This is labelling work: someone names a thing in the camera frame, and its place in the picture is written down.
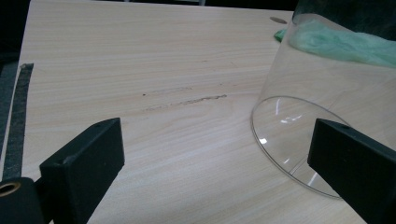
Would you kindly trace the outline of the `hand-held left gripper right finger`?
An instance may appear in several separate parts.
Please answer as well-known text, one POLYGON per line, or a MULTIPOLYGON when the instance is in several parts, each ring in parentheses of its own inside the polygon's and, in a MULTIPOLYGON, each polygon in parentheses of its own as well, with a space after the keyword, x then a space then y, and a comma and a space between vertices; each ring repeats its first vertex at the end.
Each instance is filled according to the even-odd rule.
POLYGON ((344 124, 317 119, 313 168, 368 224, 396 224, 396 151, 344 124))

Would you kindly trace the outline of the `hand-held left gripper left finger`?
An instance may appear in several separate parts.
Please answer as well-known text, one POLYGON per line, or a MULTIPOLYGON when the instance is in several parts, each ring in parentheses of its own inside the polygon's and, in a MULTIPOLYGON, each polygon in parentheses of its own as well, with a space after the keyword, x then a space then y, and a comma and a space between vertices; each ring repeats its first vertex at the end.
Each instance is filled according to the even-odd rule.
POLYGON ((39 165, 44 218, 86 224, 123 165, 120 119, 90 126, 39 165))

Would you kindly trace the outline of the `clear plastic bucket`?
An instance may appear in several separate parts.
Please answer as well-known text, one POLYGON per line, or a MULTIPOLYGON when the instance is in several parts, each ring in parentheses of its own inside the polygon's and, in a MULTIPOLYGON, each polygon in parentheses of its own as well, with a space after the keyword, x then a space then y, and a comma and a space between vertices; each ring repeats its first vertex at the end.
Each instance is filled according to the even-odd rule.
POLYGON ((251 126, 281 171, 337 199, 339 195, 307 163, 315 122, 343 123, 396 150, 396 67, 328 59, 291 46, 290 37, 310 21, 345 29, 319 14, 292 17, 252 111, 251 126))

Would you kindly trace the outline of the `green plastic bag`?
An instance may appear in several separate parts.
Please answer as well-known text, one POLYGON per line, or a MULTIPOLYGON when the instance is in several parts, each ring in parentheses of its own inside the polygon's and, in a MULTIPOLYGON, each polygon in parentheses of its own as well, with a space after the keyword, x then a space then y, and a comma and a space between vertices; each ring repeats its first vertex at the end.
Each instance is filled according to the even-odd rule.
POLYGON ((396 41, 333 29, 319 20, 300 24, 289 37, 289 44, 324 58, 396 68, 396 41))

